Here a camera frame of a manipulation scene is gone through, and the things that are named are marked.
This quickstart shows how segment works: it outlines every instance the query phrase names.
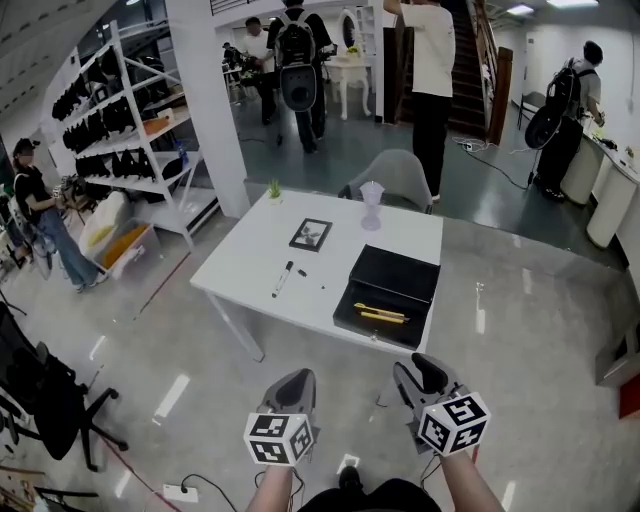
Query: table leg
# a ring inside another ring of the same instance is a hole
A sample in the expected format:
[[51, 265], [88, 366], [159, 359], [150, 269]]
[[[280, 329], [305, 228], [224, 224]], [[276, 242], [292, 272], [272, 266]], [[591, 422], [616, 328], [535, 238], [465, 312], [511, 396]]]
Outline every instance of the table leg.
[[370, 116], [371, 111], [367, 108], [367, 102], [369, 101], [369, 81], [366, 78], [362, 79], [362, 110], [364, 110], [365, 116]]
[[343, 121], [347, 120], [347, 81], [340, 80], [340, 101], [342, 102], [342, 115], [340, 116]]
[[220, 313], [220, 316], [222, 316], [222, 319], [229, 326], [234, 336], [238, 339], [240, 343], [242, 343], [244, 348], [247, 349], [247, 352], [249, 352], [249, 355], [255, 361], [258, 361], [259, 363], [262, 362], [262, 360], [264, 359], [264, 352], [262, 352], [262, 349], [258, 346], [256, 341], [251, 336], [251, 334], [249, 334], [249, 331], [247, 331], [242, 321], [238, 320], [237, 315], [235, 315], [235, 312], [232, 311], [234, 308], [234, 305], [230, 303], [226, 303], [223, 306], [222, 304], [223, 299], [216, 297], [212, 293], [207, 293], [207, 296], [209, 297], [209, 300], [211, 300], [215, 308]]

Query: bag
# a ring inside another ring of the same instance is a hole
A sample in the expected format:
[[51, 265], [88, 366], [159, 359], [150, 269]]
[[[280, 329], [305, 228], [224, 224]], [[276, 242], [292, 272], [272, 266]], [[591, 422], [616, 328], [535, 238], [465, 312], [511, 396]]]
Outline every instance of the bag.
[[316, 102], [316, 71], [313, 59], [316, 43], [303, 11], [297, 20], [287, 13], [280, 17], [282, 28], [276, 35], [275, 57], [280, 68], [280, 85], [284, 103], [294, 112], [305, 112]]
[[580, 105], [580, 78], [597, 73], [593, 69], [578, 73], [573, 65], [574, 60], [570, 59], [547, 86], [545, 104], [531, 118], [525, 132], [525, 142], [530, 148], [540, 149], [547, 144], [560, 128], [563, 116], [575, 112], [576, 119], [584, 117]]

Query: white table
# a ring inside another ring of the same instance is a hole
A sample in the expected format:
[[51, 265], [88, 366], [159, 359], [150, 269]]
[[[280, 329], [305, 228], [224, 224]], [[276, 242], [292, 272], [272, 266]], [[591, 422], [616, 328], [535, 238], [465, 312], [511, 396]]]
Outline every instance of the white table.
[[[370, 116], [371, 111], [367, 108], [369, 99], [369, 80], [367, 78], [367, 68], [370, 64], [362, 59], [358, 60], [329, 60], [325, 62], [331, 81], [340, 84], [340, 99], [342, 101], [342, 120], [347, 120], [347, 85], [362, 83], [362, 110], [365, 116]], [[338, 101], [338, 90], [333, 89], [333, 101]]]
[[[242, 325], [235, 306], [340, 340], [408, 356], [412, 353], [409, 349], [336, 327], [333, 312], [365, 244], [439, 265], [442, 219], [382, 206], [382, 227], [369, 232], [360, 226], [364, 213], [364, 205], [358, 201], [284, 191], [283, 202], [273, 205], [265, 194], [211, 253], [191, 278], [191, 284], [206, 292], [256, 361], [262, 361], [264, 353]], [[317, 253], [289, 247], [307, 217], [333, 222]], [[294, 262], [294, 268], [274, 299], [271, 292], [289, 260]], [[307, 277], [300, 276], [298, 269], [303, 269]], [[417, 349], [420, 353], [426, 349], [433, 308], [434, 304]]]

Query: red cable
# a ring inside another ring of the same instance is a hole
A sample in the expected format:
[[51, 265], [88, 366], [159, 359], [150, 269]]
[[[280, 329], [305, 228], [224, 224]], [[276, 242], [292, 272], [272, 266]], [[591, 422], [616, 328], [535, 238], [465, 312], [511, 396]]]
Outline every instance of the red cable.
[[111, 450], [113, 452], [113, 454], [120, 460], [120, 462], [122, 462], [122, 464], [124, 465], [124, 467], [126, 467], [129, 471], [131, 471], [131, 474], [133, 476], [135, 476], [138, 480], [140, 480], [140, 482], [142, 483], [142, 485], [144, 485], [147, 489], [149, 489], [152, 493], [154, 493], [155, 496], [158, 497], [159, 500], [163, 501], [165, 505], [167, 505], [167, 507], [172, 508], [173, 510], [175, 510], [176, 512], [182, 512], [182, 510], [180, 510], [178, 507], [176, 507], [173, 503], [171, 503], [170, 501], [168, 501], [162, 494], [156, 493], [155, 489], [152, 489], [149, 484], [147, 484], [147, 482], [145, 482], [142, 478], [140, 478], [138, 476], [138, 473], [136, 473], [134, 471], [134, 469], [129, 465], [129, 463], [124, 460], [122, 458], [122, 455], [120, 455], [116, 449], [111, 446], [111, 443], [109, 441], [107, 441], [104, 437], [102, 436], [98, 436], [100, 439], [102, 439], [104, 441], [104, 443], [107, 445], [107, 448], [109, 448], [109, 450]]

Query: sneaker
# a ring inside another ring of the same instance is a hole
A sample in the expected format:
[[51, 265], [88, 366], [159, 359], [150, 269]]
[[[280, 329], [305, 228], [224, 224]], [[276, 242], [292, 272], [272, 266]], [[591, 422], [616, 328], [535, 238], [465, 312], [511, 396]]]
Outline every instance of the sneaker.
[[345, 466], [345, 468], [340, 472], [338, 487], [343, 491], [362, 491], [360, 475], [354, 466]]
[[96, 276], [96, 280], [89, 285], [89, 288], [93, 288], [94, 286], [97, 286], [100, 283], [104, 283], [108, 278], [109, 278], [109, 274], [103, 274], [101, 272], [98, 272], [98, 275]]

